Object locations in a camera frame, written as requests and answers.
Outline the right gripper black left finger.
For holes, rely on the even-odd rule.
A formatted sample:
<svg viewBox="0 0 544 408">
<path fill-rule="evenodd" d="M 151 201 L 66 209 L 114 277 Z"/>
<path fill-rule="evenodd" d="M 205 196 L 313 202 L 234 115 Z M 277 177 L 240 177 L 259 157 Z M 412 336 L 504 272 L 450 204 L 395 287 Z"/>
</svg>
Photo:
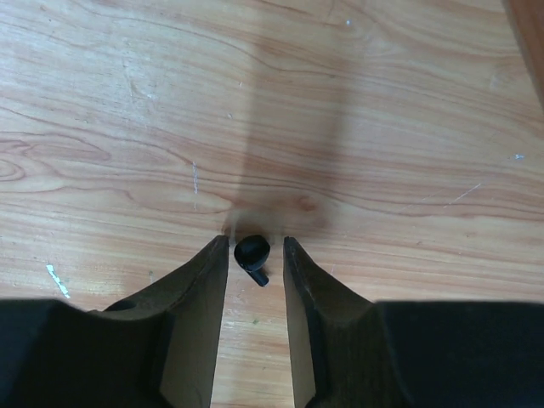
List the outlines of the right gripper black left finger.
<svg viewBox="0 0 544 408">
<path fill-rule="evenodd" d="M 1 302 L 4 407 L 208 407 L 229 268 L 219 235 L 104 310 Z"/>
</svg>

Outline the black earbud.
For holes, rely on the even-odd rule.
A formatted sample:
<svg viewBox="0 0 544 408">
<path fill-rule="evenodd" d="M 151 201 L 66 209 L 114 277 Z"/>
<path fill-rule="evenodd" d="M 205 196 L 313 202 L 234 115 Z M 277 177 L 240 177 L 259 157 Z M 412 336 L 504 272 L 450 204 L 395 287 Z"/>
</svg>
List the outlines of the black earbud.
<svg viewBox="0 0 544 408">
<path fill-rule="evenodd" d="M 239 266 L 261 287 L 269 283 L 264 272 L 270 244 L 262 235 L 249 235 L 235 245 L 234 257 Z"/>
</svg>

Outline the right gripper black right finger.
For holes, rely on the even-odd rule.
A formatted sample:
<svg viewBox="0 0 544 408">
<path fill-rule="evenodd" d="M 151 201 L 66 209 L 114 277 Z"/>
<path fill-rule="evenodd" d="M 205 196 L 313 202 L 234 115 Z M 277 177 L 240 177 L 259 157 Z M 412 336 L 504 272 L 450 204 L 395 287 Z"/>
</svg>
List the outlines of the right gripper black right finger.
<svg viewBox="0 0 544 408">
<path fill-rule="evenodd" d="M 283 248 L 295 406 L 542 406 L 540 303 L 373 303 Z"/>
</svg>

